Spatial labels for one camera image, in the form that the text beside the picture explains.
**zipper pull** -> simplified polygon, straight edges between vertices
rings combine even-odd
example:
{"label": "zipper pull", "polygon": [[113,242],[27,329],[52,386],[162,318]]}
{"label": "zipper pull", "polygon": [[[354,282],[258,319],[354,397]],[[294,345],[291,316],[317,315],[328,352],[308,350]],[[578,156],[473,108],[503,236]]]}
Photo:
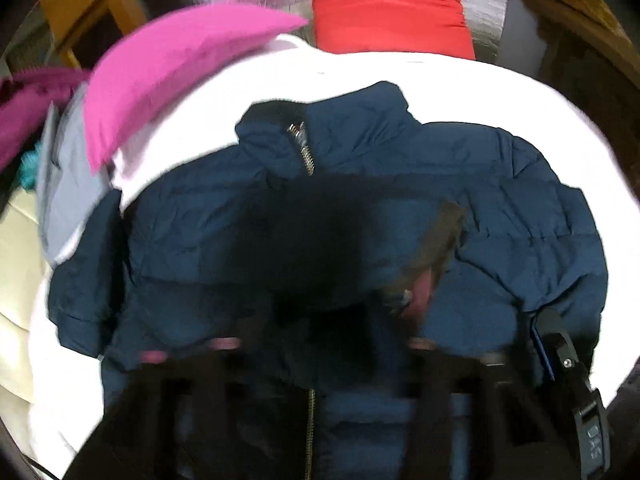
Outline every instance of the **zipper pull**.
{"label": "zipper pull", "polygon": [[300,148],[300,155],[302,156],[302,162],[305,163],[306,172],[311,176],[316,170],[316,164],[314,158],[311,155],[311,149],[308,144],[308,137],[306,135],[305,123],[292,124],[288,128],[289,133],[293,136],[296,144]]}

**black cable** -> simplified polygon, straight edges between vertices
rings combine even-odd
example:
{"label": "black cable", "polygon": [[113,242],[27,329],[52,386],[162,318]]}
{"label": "black cable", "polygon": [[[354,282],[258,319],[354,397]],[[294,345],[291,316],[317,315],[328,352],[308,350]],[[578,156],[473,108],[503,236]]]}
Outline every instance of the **black cable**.
{"label": "black cable", "polygon": [[40,464],[38,464],[33,458],[31,458],[30,456],[25,455],[24,453],[22,454],[26,459],[27,462],[29,462],[29,464],[31,465],[31,467],[37,469],[38,471],[40,471],[41,473],[44,473],[45,475],[47,475],[49,478],[51,478],[51,480],[60,480],[57,476],[55,476],[51,471],[49,471],[48,469],[46,469],[44,466],[41,466]]}

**white bedding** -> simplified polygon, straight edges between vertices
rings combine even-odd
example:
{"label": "white bedding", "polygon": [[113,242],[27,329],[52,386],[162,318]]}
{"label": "white bedding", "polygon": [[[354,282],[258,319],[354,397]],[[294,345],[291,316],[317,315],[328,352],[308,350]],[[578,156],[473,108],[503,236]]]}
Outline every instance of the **white bedding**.
{"label": "white bedding", "polygon": [[[560,180],[579,187],[591,207],[609,269],[591,381],[605,404],[640,355],[640,207],[609,145],[580,110],[554,90],[503,68],[435,54],[335,56],[292,36],[211,77],[116,154],[122,207],[159,175],[237,142],[235,124],[256,101],[322,100],[380,80],[396,83],[420,122],[499,126],[535,145]],[[74,243],[69,243],[68,251]],[[63,349],[46,319],[48,276],[36,299],[30,359],[36,458],[62,476],[102,416],[99,362]]]}

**pink pillow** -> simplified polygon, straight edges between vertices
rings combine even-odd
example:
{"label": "pink pillow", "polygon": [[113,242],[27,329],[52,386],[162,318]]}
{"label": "pink pillow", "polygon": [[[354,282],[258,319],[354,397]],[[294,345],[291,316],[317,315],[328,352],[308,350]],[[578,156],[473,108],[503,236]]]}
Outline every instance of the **pink pillow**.
{"label": "pink pillow", "polygon": [[207,4],[172,12],[123,38],[98,62],[86,92],[92,171],[185,90],[305,23],[265,7]]}

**jacket zipper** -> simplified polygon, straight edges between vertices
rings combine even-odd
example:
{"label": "jacket zipper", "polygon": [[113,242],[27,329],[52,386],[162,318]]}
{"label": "jacket zipper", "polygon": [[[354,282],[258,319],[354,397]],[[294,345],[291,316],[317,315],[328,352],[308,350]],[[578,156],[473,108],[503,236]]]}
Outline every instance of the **jacket zipper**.
{"label": "jacket zipper", "polygon": [[300,155],[302,156],[302,162],[305,163],[306,172],[309,175],[313,175],[316,170],[316,164],[314,163],[314,158],[309,148],[305,123],[292,124],[289,127],[289,133],[293,136],[293,139],[300,149]]}
{"label": "jacket zipper", "polygon": [[311,480],[311,466],[313,465],[314,452],[314,412],[316,410],[316,391],[308,392],[308,415],[306,419],[306,446],[305,446],[305,479]]}
{"label": "jacket zipper", "polygon": [[[316,164],[311,155],[308,137],[306,134],[305,123],[292,124],[289,127],[289,133],[293,136],[300,149],[302,162],[305,164],[306,172],[309,176],[314,174]],[[313,465],[314,452],[314,417],[316,411],[316,391],[310,389],[308,391],[308,413],[306,418],[306,443],[305,443],[305,477],[303,480],[311,480],[311,468]]]}

